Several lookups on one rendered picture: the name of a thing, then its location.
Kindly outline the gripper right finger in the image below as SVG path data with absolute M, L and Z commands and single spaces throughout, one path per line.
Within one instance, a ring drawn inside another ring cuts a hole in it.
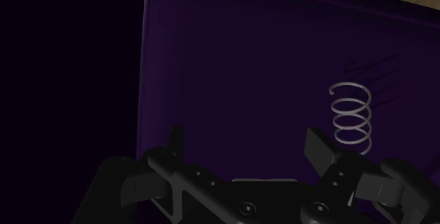
M 440 187 L 407 161 L 374 164 L 315 127 L 307 129 L 304 154 L 321 179 L 301 207 L 302 224 L 378 224 L 355 210 L 358 199 L 371 202 L 390 224 L 440 224 Z

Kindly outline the dark purple table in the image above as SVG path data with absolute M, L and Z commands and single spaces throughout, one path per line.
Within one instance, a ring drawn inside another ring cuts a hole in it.
M 440 187 L 440 10 L 399 0 L 145 0 L 137 152 L 182 159 L 302 224 L 320 176 L 307 129 Z

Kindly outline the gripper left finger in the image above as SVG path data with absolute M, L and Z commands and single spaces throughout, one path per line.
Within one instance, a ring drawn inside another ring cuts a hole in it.
M 197 164 L 185 163 L 184 131 L 171 130 L 166 147 L 147 150 L 139 161 L 114 156 L 102 161 L 71 224 L 139 224 L 137 204 L 151 201 L 171 224 L 256 224 L 256 206 Z

